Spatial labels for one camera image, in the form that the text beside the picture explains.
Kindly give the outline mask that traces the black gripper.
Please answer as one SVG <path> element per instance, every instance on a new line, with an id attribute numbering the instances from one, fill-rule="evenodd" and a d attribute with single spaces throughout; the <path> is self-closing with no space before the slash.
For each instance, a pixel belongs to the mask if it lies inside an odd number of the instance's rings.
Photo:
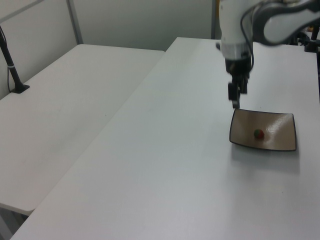
<path id="1" fill-rule="evenodd" d="M 238 60 L 225 59 L 225 68 L 232 77 L 231 82 L 228 83 L 228 99 L 234 109 L 239 109 L 240 95 L 248 93 L 251 57 Z"/>

